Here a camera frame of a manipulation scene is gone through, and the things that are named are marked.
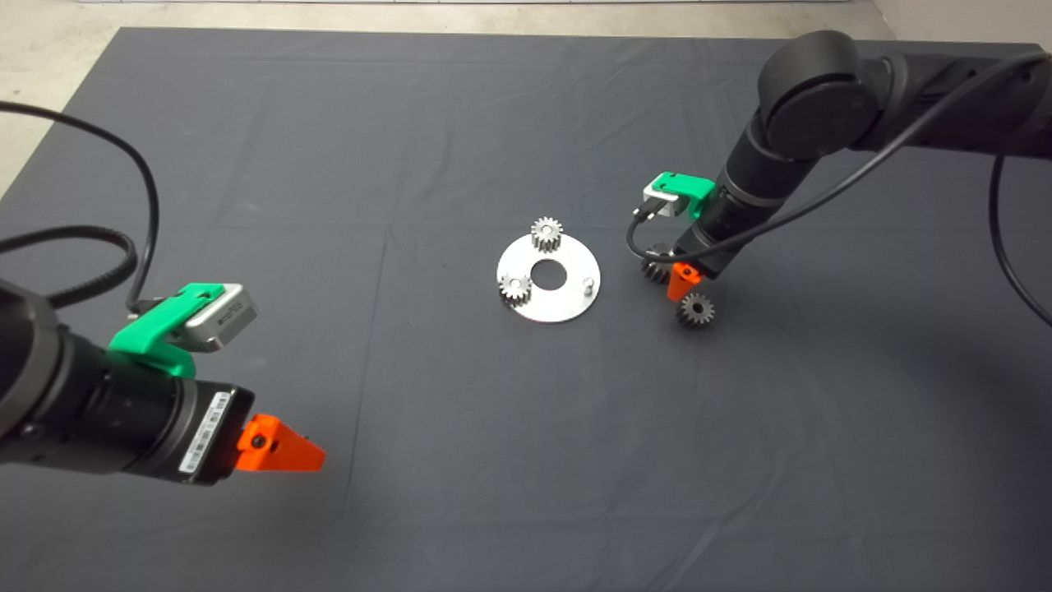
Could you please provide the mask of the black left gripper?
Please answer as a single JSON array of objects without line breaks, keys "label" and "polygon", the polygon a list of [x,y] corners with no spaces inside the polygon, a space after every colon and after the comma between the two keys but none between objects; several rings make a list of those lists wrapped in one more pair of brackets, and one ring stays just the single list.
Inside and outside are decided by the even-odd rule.
[{"label": "black left gripper", "polygon": [[69,428],[69,468],[214,486],[242,472],[313,473],[326,453],[268,414],[248,419],[255,394],[227,382],[170,376],[72,336],[86,402]]}]

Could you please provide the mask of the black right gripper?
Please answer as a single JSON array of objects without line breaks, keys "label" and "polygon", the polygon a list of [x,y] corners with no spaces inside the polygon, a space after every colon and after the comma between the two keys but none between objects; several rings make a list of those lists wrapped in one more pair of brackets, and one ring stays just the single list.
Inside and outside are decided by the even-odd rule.
[{"label": "black right gripper", "polygon": [[[707,198],[702,215],[674,243],[674,254],[697,252],[713,247],[736,234],[749,231],[769,220],[767,207],[748,205],[732,192],[715,192]],[[704,280],[716,280],[743,250],[741,246],[672,265],[667,284],[667,299],[681,301]]]}]

